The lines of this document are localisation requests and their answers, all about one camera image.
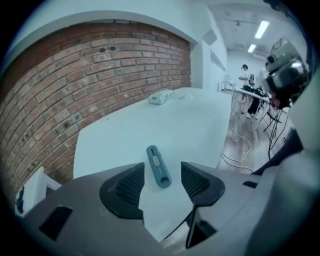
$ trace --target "black grille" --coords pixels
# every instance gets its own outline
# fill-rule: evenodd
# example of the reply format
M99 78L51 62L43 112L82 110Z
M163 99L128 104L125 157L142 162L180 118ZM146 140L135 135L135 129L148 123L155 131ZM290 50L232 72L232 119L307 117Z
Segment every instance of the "black grille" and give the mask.
M210 181L195 171L182 166L181 182L191 201L210 187Z
M143 168L137 169L124 179L115 188L116 195L130 205L139 206L140 193L145 185Z

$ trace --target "teal cylindrical object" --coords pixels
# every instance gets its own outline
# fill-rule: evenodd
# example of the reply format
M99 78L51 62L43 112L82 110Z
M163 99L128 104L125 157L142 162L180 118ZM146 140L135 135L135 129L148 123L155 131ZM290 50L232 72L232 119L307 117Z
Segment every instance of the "teal cylindrical object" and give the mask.
M158 148L155 145L148 146L146 154L157 185L163 189L169 187L172 182L171 176Z

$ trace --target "ceiling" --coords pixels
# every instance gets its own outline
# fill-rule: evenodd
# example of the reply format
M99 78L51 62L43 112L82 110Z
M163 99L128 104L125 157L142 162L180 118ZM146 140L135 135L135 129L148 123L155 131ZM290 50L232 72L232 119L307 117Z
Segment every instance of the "ceiling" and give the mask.
M257 46L253 55L263 58L276 41L287 37L302 57L305 57L306 43L299 29L284 14L272 10L268 5L213 1L208 6L228 50L248 51L250 45L254 44ZM256 39L261 21L268 21L269 26L262 38Z

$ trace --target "white wall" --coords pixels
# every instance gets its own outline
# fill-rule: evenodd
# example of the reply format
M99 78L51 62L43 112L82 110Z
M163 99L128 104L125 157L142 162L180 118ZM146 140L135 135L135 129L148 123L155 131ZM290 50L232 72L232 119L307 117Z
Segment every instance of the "white wall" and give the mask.
M236 83L237 87L242 87L243 81L239 80L243 73L242 65L246 64L250 74L254 74L256 77L260 69L265 68L266 62L266 60L253 57L249 52L228 50L225 75L229 75L231 82Z

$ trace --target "brick wall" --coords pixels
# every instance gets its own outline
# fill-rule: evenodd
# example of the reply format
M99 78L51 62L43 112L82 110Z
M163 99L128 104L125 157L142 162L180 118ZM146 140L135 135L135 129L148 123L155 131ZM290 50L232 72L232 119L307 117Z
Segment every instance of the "brick wall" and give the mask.
M161 89L190 86L190 74L189 43L141 23L83 23L34 43L1 85L3 188L12 198L40 166L59 183L72 179L81 129Z

